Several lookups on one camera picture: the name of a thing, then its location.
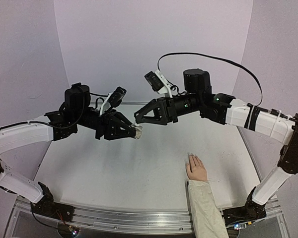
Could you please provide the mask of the clear nail polish bottle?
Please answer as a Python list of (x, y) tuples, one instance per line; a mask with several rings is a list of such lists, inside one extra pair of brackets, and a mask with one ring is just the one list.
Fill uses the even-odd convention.
[(141, 125), (132, 125), (131, 128), (135, 131), (134, 139), (140, 139), (142, 136), (143, 127)]

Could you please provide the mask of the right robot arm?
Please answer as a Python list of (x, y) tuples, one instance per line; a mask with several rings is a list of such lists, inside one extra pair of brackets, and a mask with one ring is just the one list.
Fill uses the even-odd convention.
[(286, 115), (280, 110), (265, 109), (232, 95), (214, 94), (209, 73), (198, 68), (185, 70), (183, 78), (185, 92), (174, 96), (170, 82), (159, 70), (147, 73), (146, 81), (161, 97), (151, 100), (135, 113), (136, 123), (167, 125), (178, 122), (180, 116), (199, 112), (203, 119), (236, 126), (243, 135), (255, 132), (256, 137), (264, 139), (263, 148), (247, 143), (252, 155), (268, 157), (280, 146), (272, 170), (250, 195), (252, 203), (266, 204), (291, 176), (298, 174), (298, 114)]

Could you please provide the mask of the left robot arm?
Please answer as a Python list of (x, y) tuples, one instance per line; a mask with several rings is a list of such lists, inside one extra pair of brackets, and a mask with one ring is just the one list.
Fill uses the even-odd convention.
[[(60, 108), (45, 114), (48, 122), (33, 119), (0, 127), (0, 156), (31, 144), (68, 138), (78, 132), (79, 125), (94, 130), (96, 139), (139, 139), (142, 127), (131, 123), (121, 112), (116, 111), (126, 93), (124, 88), (117, 87), (97, 109), (90, 106), (89, 87), (76, 83), (65, 91), (65, 100)], [(37, 204), (45, 216), (51, 217), (57, 212), (53, 195), (46, 185), (14, 173), (1, 159), (0, 187)]]

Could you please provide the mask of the beige sleeved forearm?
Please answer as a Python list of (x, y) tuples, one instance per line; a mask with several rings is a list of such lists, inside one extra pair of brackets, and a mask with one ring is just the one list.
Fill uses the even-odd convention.
[(195, 237), (227, 238), (226, 226), (216, 206), (210, 184), (190, 179), (188, 195)]

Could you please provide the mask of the mannequin hand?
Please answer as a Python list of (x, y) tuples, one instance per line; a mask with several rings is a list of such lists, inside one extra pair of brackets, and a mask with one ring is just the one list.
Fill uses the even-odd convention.
[(186, 163), (186, 173), (188, 179), (207, 182), (207, 170), (199, 157), (194, 154), (189, 154), (188, 159), (189, 162)]

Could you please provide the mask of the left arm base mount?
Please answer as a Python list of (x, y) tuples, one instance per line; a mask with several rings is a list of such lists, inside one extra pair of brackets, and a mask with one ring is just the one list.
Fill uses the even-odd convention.
[(55, 202), (49, 188), (41, 182), (38, 182), (38, 184), (42, 189), (43, 198), (37, 203), (31, 204), (31, 211), (45, 217), (70, 222), (73, 218), (75, 208), (67, 204)]

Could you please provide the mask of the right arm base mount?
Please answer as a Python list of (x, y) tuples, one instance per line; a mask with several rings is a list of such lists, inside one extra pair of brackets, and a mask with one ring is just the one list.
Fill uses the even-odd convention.
[(253, 201), (252, 195), (250, 194), (243, 206), (223, 210), (222, 217), (224, 218), (225, 225), (229, 227), (265, 218), (265, 205), (266, 204), (260, 205), (259, 203)]

